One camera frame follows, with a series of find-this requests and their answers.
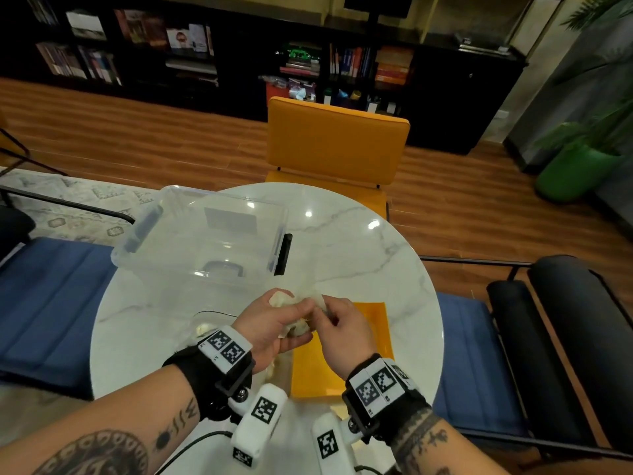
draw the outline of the person's right arm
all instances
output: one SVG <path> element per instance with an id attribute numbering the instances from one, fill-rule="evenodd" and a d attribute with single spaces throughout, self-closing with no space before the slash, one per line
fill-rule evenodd
<path id="1" fill-rule="evenodd" d="M 362 313 L 346 298 L 324 296 L 338 319 L 334 325 L 318 308 L 313 324 L 330 368 L 344 380 L 377 352 L 374 335 Z M 417 412 L 391 443 L 405 475 L 507 475 L 507 471 L 464 438 L 431 408 Z"/>

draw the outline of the round table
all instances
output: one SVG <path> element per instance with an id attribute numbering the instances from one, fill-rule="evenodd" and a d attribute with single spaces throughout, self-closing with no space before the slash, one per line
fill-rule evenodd
<path id="1" fill-rule="evenodd" d="M 308 273 L 321 293 L 385 302 L 394 357 L 432 402 L 442 371 L 442 318 L 429 274 L 402 235 L 360 203 L 316 187 L 256 183 L 223 192 L 288 207 L 287 232 L 293 239 L 286 272 L 275 277 L 277 287 L 293 290 L 304 284 L 303 265 L 309 260 L 314 266 Z M 242 302 L 246 307 L 250 300 Z M 216 310 L 223 311 L 223 305 L 218 300 Z M 169 314 L 156 316 L 155 310 L 147 302 L 142 282 L 130 271 L 118 269 L 101 300 L 92 333 L 90 365 L 96 398 L 158 369 L 182 342 L 175 338 L 182 337 L 186 321 Z M 289 399 L 256 471 L 318 475 L 310 428 L 328 409 L 322 403 Z M 186 443 L 227 424 L 203 421 Z M 381 472 L 394 463 L 389 447 L 374 439 L 367 446 L 360 442 L 354 450 L 359 463 Z M 231 453 L 228 439 L 211 437 L 190 448 L 166 472 L 252 473 L 234 462 Z"/>

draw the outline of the circular tattoo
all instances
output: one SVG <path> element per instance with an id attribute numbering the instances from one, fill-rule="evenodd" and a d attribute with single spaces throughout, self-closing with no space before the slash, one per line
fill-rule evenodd
<path id="1" fill-rule="evenodd" d="M 169 443 L 170 438 L 171 438 L 171 435 L 169 434 L 169 432 L 167 431 L 162 432 L 156 439 L 156 449 L 162 450 L 164 447 L 166 447 L 167 444 Z"/>
<path id="2" fill-rule="evenodd" d="M 147 449 L 131 433 L 101 430 L 69 443 L 33 475 L 145 475 Z"/>

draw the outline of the forearm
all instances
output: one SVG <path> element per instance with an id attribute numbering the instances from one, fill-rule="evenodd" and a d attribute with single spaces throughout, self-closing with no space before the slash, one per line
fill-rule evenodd
<path id="1" fill-rule="evenodd" d="M 508 475 L 430 408 L 411 419 L 392 449 L 405 475 Z"/>
<path id="2" fill-rule="evenodd" d="M 0 449 L 0 472 L 153 474 L 199 419 L 189 383 L 170 365 Z"/>

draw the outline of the forearm tattoo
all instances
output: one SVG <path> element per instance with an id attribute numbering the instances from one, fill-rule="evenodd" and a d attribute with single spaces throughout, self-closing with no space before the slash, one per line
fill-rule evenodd
<path id="1" fill-rule="evenodd" d="M 433 430 L 441 420 L 430 408 L 421 410 L 400 431 L 394 440 L 394 455 L 400 469 L 405 473 L 422 474 L 417 458 L 426 453 L 430 447 L 437 447 L 438 443 L 446 443 L 446 430 Z M 448 467 L 439 469 L 436 475 L 450 475 Z"/>
<path id="2" fill-rule="evenodd" d="M 147 448 L 136 436 L 100 430 L 68 443 L 33 475 L 146 475 Z"/>
<path id="3" fill-rule="evenodd" d="M 154 450 L 158 452 L 169 445 L 171 439 L 177 436 L 191 419 L 200 419 L 195 398 L 189 400 L 187 406 L 179 411 L 178 415 L 171 420 L 171 423 L 158 434 L 158 437 L 154 441 Z"/>

